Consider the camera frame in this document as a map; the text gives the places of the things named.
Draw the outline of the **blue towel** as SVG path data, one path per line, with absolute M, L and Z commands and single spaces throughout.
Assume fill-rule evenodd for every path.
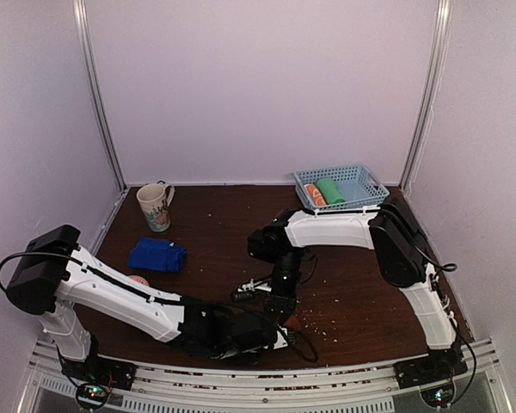
M 128 255 L 127 266 L 161 273 L 178 273 L 187 256 L 185 248 L 165 239 L 140 238 Z

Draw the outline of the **light blue plastic basket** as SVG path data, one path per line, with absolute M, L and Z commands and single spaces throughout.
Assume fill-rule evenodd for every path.
M 293 173 L 295 190 L 304 208 L 314 212 L 350 211 L 382 204 L 390 191 L 362 164 L 303 170 Z M 332 178 L 345 198 L 344 203 L 314 206 L 305 186 L 319 179 Z

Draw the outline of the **brown towel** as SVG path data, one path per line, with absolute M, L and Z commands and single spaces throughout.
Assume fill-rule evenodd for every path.
M 300 331 L 301 330 L 301 326 L 300 326 L 300 323 L 298 321 L 298 319 L 294 316 L 290 316 L 285 322 L 284 322 L 284 326 L 287 328 L 287 329 L 290 329 L 290 330 L 295 330 L 295 331 Z

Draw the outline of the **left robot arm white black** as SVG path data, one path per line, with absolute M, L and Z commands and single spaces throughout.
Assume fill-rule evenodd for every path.
M 286 327 L 256 311 L 233 311 L 136 282 L 94 257 L 79 244 L 79 235 L 74 226 L 61 225 L 11 255 L 18 264 L 4 292 L 15 307 L 39 317 L 60 354 L 88 382 L 101 380 L 107 365 L 90 350 L 91 334 L 74 305 L 201 358 L 222 360 L 292 345 Z

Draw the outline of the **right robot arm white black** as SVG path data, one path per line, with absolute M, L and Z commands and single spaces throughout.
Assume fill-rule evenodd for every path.
M 441 266 L 430 258 L 414 215 L 393 204 L 328 213 L 281 211 L 248 238 L 249 255 L 273 264 L 272 273 L 242 284 L 233 300 L 265 293 L 266 310 L 288 317 L 296 305 L 301 262 L 310 246 L 374 251 L 382 278 L 405 295 L 423 329 L 428 348 L 424 373 L 439 380 L 457 365 L 462 357 L 457 324 L 439 287 L 439 273 L 451 272 L 456 265 Z

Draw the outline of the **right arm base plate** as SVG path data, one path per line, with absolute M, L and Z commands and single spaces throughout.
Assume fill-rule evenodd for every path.
M 400 389 L 448 381 L 455 375 L 468 372 L 467 363 L 462 358 L 435 354 L 398 361 L 393 367 Z

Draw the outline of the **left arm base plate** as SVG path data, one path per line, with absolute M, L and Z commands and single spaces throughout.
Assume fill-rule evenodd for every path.
M 98 384 L 107 388 L 130 391 L 137 367 L 126 361 L 116 361 L 99 355 L 86 361 L 71 361 L 59 353 L 62 374 L 71 379 Z

